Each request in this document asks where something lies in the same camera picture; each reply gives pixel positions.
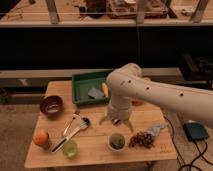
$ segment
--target green liquid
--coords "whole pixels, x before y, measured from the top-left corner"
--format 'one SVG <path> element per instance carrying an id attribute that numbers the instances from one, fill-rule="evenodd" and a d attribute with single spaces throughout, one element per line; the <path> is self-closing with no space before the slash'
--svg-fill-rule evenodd
<path id="1" fill-rule="evenodd" d="M 75 157 L 78 153 L 76 142 L 73 140 L 68 140 L 62 147 L 62 153 L 68 158 Z"/>

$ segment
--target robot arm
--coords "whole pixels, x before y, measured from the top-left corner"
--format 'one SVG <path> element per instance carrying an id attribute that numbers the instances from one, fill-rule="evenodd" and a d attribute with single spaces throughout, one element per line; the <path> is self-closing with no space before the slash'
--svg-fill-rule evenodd
<path id="1" fill-rule="evenodd" d="M 157 83 L 141 76 L 141 69 L 136 64 L 127 64 L 109 74 L 107 85 L 111 91 L 108 105 L 110 117 L 129 119 L 131 99 L 134 97 L 213 127 L 212 91 Z"/>

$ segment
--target small glass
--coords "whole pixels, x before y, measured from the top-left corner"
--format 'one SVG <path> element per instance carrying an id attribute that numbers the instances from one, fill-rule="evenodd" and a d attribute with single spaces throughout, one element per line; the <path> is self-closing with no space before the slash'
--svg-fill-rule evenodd
<path id="1" fill-rule="evenodd" d="M 120 152 L 125 146 L 125 137 L 120 133 L 113 133 L 109 136 L 109 148 L 113 152 Z"/>
<path id="2" fill-rule="evenodd" d="M 62 147 L 62 153 L 67 158 L 74 158 L 78 153 L 78 146 L 74 140 L 68 140 Z"/>

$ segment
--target tray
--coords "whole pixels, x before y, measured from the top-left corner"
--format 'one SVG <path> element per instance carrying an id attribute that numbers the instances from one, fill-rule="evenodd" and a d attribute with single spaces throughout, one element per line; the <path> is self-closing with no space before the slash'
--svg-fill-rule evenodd
<path id="1" fill-rule="evenodd" d="M 109 97 L 93 99 L 88 96 L 88 92 L 92 87 L 101 90 L 101 84 L 106 82 L 106 77 L 112 70 L 76 74 L 72 76 L 72 101 L 76 105 L 91 105 L 98 103 L 106 103 Z"/>

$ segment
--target cable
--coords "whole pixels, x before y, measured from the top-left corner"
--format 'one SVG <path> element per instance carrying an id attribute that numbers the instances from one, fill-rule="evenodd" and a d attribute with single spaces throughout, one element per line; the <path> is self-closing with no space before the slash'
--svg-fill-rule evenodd
<path id="1" fill-rule="evenodd" d="M 194 162 L 195 162 L 196 160 L 198 160 L 200 157 L 202 157 L 202 156 L 204 155 L 204 153 L 207 151 L 207 149 L 208 149 L 208 145 L 207 145 L 207 143 L 205 143 L 205 148 L 204 148 L 203 152 L 199 153 L 199 155 L 198 155 L 197 157 L 195 157 L 195 158 L 191 161 L 190 165 L 193 166 Z"/>
<path id="2" fill-rule="evenodd" d="M 182 163 L 185 165 L 186 163 L 185 163 L 185 161 L 184 161 L 184 159 L 183 159 L 183 157 L 182 157 L 182 155 L 180 154 L 180 152 L 179 152 L 179 150 L 178 150 L 178 148 L 177 148 L 177 146 L 176 146 L 176 144 L 174 143 L 174 137 L 175 137 L 175 129 L 174 129 L 174 127 L 173 127 L 173 125 L 172 125 L 172 122 L 166 117 L 166 116 L 164 116 L 164 118 L 167 120 L 167 122 L 169 123 L 169 125 L 170 125 L 170 127 L 171 127 L 171 129 L 172 129 L 172 142 L 173 142 L 173 144 L 174 144 L 174 146 L 175 146 L 175 149 L 176 149 L 176 151 L 177 151 L 177 153 L 178 153 L 178 157 L 180 157 L 180 159 L 181 159 L 181 161 L 182 161 Z M 181 167 L 182 166 L 182 164 L 181 164 L 181 161 L 180 161 L 180 159 L 179 158 L 177 158 L 177 160 L 178 160 L 178 164 L 179 164 L 179 166 Z"/>
<path id="3" fill-rule="evenodd" d="M 138 64 L 141 65 L 141 38 L 140 38 L 140 28 L 136 22 L 137 31 L 137 42 L 138 42 Z"/>
<path id="4" fill-rule="evenodd" d="M 181 171 L 183 168 L 185 168 L 185 167 L 189 167 L 190 168 L 190 170 L 191 170 L 191 168 L 195 168 L 195 169 L 197 169 L 197 170 L 199 170 L 199 171 L 202 171 L 199 167 L 197 167 L 197 166 L 195 166 L 195 165 L 191 165 L 191 164 L 184 164 L 183 166 L 181 166 L 179 169 L 178 169 L 178 171 Z"/>
<path id="5" fill-rule="evenodd" d="M 206 145 L 206 148 L 208 149 L 208 144 L 207 144 L 207 142 L 204 141 L 204 143 L 205 143 L 205 145 Z M 201 150 L 200 150 L 200 148 L 198 147 L 197 142 L 194 142 L 194 144 L 195 144 L 197 150 L 199 151 L 199 153 L 201 154 Z M 202 155 L 201 157 L 202 157 L 202 159 L 203 159 L 206 163 L 208 163 L 209 165 L 213 166 L 213 163 L 210 162 L 208 159 L 206 159 L 204 155 Z"/>

